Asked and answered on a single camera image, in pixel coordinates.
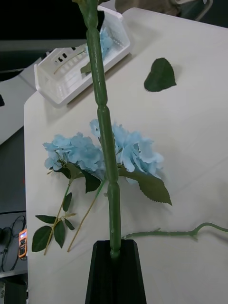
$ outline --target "flower branch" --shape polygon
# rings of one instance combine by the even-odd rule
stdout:
[[[190,231],[173,231],[173,232],[167,232],[167,231],[161,231],[160,228],[154,230],[154,231],[145,231],[145,232],[134,232],[129,233],[122,237],[122,239],[127,238],[138,238],[138,237],[146,237],[146,236],[164,236],[164,237],[180,237],[180,236],[189,236],[195,240],[197,240],[197,234],[205,226],[213,227],[215,229],[218,229],[220,231],[228,232],[227,228],[223,228],[221,226],[215,225],[213,223],[202,223],[199,226],[197,226],[195,229]]]

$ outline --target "white table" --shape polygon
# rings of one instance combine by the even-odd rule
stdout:
[[[140,9],[124,14],[135,39],[131,56],[106,74],[112,121],[155,140],[165,157],[165,183],[173,207],[153,203],[137,187],[120,180],[123,234],[190,230],[204,221],[228,224],[228,30]],[[145,91],[152,62],[166,57],[177,86]],[[68,232],[63,249],[52,242],[48,254],[31,252],[42,223],[36,214],[55,215],[67,179],[46,175],[43,142],[55,134],[91,136],[96,117],[92,88],[68,107],[54,109],[39,93],[25,105],[28,276],[31,304],[83,304],[92,245],[108,238],[108,204],[102,194],[83,224],[73,249]],[[75,181],[78,223],[94,193]],[[199,241],[144,237],[137,240],[148,304],[225,304],[228,300],[228,235],[204,228]]]

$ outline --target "green plastic stem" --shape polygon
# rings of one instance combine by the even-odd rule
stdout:
[[[215,225],[213,223],[202,223],[199,226],[197,226],[195,229],[191,231],[173,231],[173,232],[167,232],[167,231],[160,231],[160,228],[154,230],[154,231],[145,231],[145,232],[134,232],[129,233],[126,236],[123,237],[123,239],[127,238],[136,238],[136,237],[146,237],[146,236],[163,236],[163,237],[180,237],[180,236],[190,236],[194,239],[197,239],[197,234],[200,229],[202,229],[205,226],[210,226],[215,229],[218,229],[220,231],[228,232],[227,228],[223,228],[221,226]]]
[[[118,185],[118,169],[115,157],[115,145],[112,131],[110,112],[107,107],[107,90],[105,73],[101,53],[100,35],[97,30],[97,0],[78,0],[83,14],[91,64],[95,100],[98,105],[97,116],[101,133],[101,146],[104,153],[106,175],[108,179],[109,226],[111,257],[117,258],[121,246],[121,218],[120,218],[120,189]]]

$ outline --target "cable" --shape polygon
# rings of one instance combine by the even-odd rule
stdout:
[[[14,234],[14,232],[13,232],[14,226],[15,226],[15,224],[16,224],[18,221],[21,221],[21,222],[22,222],[22,229],[21,229],[20,231],[24,230],[25,225],[26,225],[26,219],[25,219],[25,216],[24,216],[24,215],[20,215],[19,217],[17,217],[17,218],[15,219],[15,221],[11,224],[10,227],[5,227],[5,228],[3,229],[3,231],[4,231],[4,230],[9,230],[9,237],[8,237],[8,239],[7,239],[7,243],[6,243],[6,245],[5,245],[5,248],[4,248],[3,251],[0,252],[0,255],[2,255],[1,269],[2,269],[3,272],[5,272],[5,269],[4,269],[3,265],[4,265],[4,262],[5,262],[6,258],[7,258],[7,254],[8,254],[8,250],[9,250],[10,243],[11,243],[11,241],[12,241],[13,238],[18,238],[18,237],[19,237],[19,234]],[[17,261],[18,261],[18,252],[17,252],[17,258],[16,258],[16,260],[15,260],[13,266],[11,267],[11,269],[10,269],[9,271],[14,270],[14,268],[15,268],[15,266],[16,266],[16,264],[17,264]]]

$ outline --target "black cable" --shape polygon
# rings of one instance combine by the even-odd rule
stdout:
[[[17,218],[15,219],[15,221],[11,224],[10,227],[5,227],[5,228],[3,229],[3,231],[4,231],[4,230],[9,230],[9,231],[10,231],[10,232],[9,232],[9,239],[7,240],[6,246],[5,246],[4,250],[0,252],[0,255],[2,255],[1,269],[2,269],[3,272],[5,272],[5,269],[4,269],[3,265],[4,265],[4,262],[5,262],[5,259],[7,258],[7,254],[8,254],[8,250],[9,250],[9,246],[10,246],[10,243],[11,243],[11,241],[12,241],[12,238],[18,238],[18,237],[19,237],[19,234],[14,234],[14,233],[13,233],[14,226],[15,226],[15,224],[16,224],[18,221],[21,221],[21,222],[22,222],[22,229],[20,230],[20,232],[21,232],[22,230],[24,230],[25,224],[26,224],[26,219],[25,219],[25,216],[24,216],[24,215],[20,215],[19,217],[17,217]],[[14,270],[14,268],[15,268],[15,266],[16,266],[16,264],[17,264],[17,261],[18,261],[18,252],[17,252],[17,258],[16,258],[16,260],[15,260],[13,266],[11,267],[11,269],[10,269],[9,271]]]
[[[3,214],[11,214],[11,213],[23,213],[23,212],[25,213],[26,210],[0,212],[0,215],[3,215]]]

